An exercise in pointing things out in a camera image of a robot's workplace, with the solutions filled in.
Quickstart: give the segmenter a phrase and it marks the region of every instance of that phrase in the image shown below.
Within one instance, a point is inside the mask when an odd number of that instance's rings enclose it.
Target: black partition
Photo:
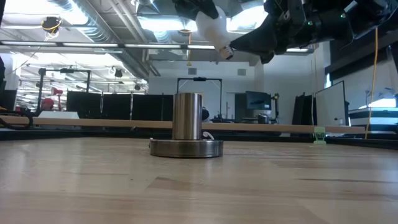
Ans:
[[[101,94],[68,91],[67,111],[77,112],[79,118],[101,118]]]
[[[172,121],[173,95],[133,95],[132,120]]]
[[[131,94],[104,95],[102,104],[103,119],[130,120]]]
[[[17,90],[3,90],[0,93],[0,106],[7,110],[14,110]]]

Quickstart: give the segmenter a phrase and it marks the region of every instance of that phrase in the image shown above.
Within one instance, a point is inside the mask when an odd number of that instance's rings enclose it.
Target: window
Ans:
[[[376,100],[373,103],[370,103],[368,105],[369,107],[390,107],[390,108],[394,108],[397,106],[397,102],[396,99],[381,99],[381,100]]]
[[[330,74],[326,75],[325,88],[331,87]]]

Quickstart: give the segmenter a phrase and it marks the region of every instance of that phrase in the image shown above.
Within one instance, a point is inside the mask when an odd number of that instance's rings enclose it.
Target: white wall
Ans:
[[[192,62],[193,68],[197,68],[197,75],[188,75],[186,62],[155,62],[161,77],[149,78],[148,94],[173,95],[177,92],[177,78],[222,78],[223,94],[221,112],[226,114],[226,102],[228,101],[228,117],[234,116],[234,99],[232,93],[244,93],[254,91],[254,67],[250,67],[246,62],[220,62],[218,65],[211,62]],[[238,76],[237,69],[246,69],[246,76]],[[204,105],[210,113],[210,117],[218,114],[220,110],[220,83],[193,82],[191,80],[180,81],[180,92],[195,92],[204,94]]]
[[[373,68],[370,66],[363,70],[352,73],[345,77],[334,80],[338,83],[342,80],[345,82],[346,101],[349,102],[349,110],[358,109],[366,104],[365,91],[372,90]],[[393,92],[398,91],[398,74],[393,59],[388,59],[377,64],[376,82],[374,86],[374,101],[379,99],[379,94],[386,94],[385,88],[392,88]]]
[[[12,72],[16,68],[16,60],[13,57],[13,54],[0,54],[0,57],[2,58],[6,68],[4,71],[6,76],[5,81],[7,81],[6,90],[16,90],[19,84],[19,75],[17,74],[20,73],[21,70],[19,69],[15,72]]]
[[[264,65],[264,91],[279,93],[281,124],[292,124],[295,97],[312,94],[313,55],[277,55]]]

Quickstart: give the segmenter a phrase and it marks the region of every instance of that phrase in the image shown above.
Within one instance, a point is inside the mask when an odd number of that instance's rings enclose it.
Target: metal cylinder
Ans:
[[[201,140],[201,102],[198,93],[174,95],[174,140]]]

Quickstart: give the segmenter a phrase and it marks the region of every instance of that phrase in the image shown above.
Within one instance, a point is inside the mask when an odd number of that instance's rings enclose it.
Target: whiteboard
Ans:
[[[318,126],[346,125],[344,81],[319,91],[315,98]]]

